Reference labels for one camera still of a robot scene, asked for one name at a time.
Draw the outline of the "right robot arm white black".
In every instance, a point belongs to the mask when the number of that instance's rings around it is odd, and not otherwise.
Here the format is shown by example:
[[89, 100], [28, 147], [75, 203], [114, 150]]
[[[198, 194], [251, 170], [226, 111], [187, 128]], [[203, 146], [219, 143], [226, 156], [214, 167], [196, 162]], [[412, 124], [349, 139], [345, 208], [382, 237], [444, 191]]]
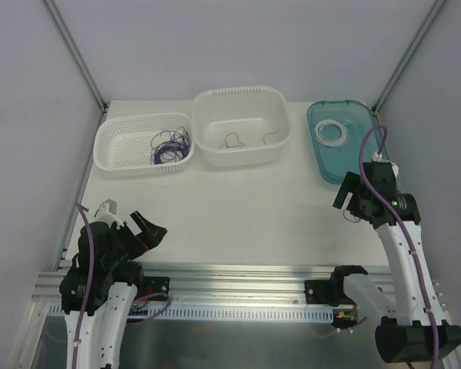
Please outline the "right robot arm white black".
[[352, 301], [376, 325], [376, 348], [386, 363], [430, 362], [436, 367], [461, 345], [461, 327], [449, 323], [434, 291], [421, 239], [415, 198], [400, 192], [389, 162], [364, 162], [348, 172], [333, 202], [367, 221], [381, 240], [393, 279], [391, 304], [359, 265], [336, 267], [330, 305]]

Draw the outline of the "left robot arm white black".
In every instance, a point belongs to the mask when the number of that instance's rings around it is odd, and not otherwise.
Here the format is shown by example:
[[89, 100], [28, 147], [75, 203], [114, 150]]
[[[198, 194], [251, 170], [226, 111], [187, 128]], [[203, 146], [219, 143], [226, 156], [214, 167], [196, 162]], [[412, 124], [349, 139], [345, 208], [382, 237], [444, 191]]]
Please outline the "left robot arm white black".
[[131, 213], [134, 233], [116, 214], [100, 207], [93, 221], [79, 207], [84, 222], [78, 251], [60, 283], [61, 309], [67, 331], [68, 368], [117, 368], [130, 309], [142, 301], [160, 298], [165, 306], [149, 315], [151, 321], [171, 305], [166, 291], [151, 292], [138, 257], [156, 248], [167, 229]]

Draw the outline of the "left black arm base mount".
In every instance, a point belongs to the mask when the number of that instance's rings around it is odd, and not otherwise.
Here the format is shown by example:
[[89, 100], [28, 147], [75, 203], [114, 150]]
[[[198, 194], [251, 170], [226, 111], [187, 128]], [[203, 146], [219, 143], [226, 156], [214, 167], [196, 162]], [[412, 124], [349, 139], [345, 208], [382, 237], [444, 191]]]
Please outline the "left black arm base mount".
[[144, 295], [147, 302], [159, 301], [167, 302], [170, 292], [171, 279], [169, 277], [149, 277], [144, 278]]

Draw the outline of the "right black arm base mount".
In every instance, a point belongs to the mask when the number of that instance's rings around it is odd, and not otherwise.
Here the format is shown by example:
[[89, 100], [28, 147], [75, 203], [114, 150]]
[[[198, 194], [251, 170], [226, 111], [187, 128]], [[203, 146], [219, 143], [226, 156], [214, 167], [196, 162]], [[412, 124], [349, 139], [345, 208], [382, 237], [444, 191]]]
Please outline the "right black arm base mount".
[[305, 280], [304, 294], [307, 304], [326, 304], [337, 307], [342, 303], [338, 284], [331, 280]]

